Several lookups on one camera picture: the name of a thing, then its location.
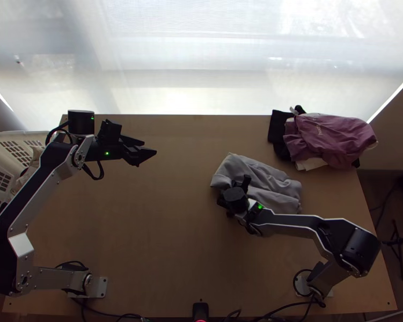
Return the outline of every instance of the gray cloth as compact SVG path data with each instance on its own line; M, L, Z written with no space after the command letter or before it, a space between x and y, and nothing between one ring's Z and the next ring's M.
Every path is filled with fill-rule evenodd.
M269 165L228 153L211 179L210 186L226 189L231 181L243 181L250 175L252 181L247 195L276 214L299 214L301 212L301 183L291 180L286 173Z

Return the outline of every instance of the pink garment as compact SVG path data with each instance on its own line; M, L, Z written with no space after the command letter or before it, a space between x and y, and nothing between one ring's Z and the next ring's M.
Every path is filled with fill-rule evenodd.
M362 152L377 142L371 126L356 118L298 115L287 121L283 139L292 161L320 157L337 169L349 169Z

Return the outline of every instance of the laundry basket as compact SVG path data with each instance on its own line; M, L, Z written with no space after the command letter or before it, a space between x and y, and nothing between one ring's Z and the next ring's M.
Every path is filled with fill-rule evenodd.
M43 147L46 131L0 132L0 205L9 201L16 179L33 156L31 147Z

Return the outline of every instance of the wooden table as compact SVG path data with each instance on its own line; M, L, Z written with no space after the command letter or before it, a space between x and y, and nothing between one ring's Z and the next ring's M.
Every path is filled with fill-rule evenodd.
M292 277L321 260L308 239L249 235L216 205L211 176L228 152L285 171L303 185L304 214L343 217L374 232L356 171L323 167L298 172L279 161L267 142L268 116L97 115L123 125L123 134L145 140L156 156L139 168L103 162L105 178L85 173L66 180L29 229L35 264L80 260L109 277L98 310L147 317L189 317L192 304L208 302L212 316L243 308L259 316L301 301ZM333 288L327 307L311 314L395 310L380 253L367 277ZM305 306L286 315L302 315ZM5 312L79 314L59 290L7 298Z

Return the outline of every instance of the white curtain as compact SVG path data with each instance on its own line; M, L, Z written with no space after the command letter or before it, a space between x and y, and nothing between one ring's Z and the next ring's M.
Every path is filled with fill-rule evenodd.
M108 114L368 120L403 82L403 0L0 0L0 94L30 130Z

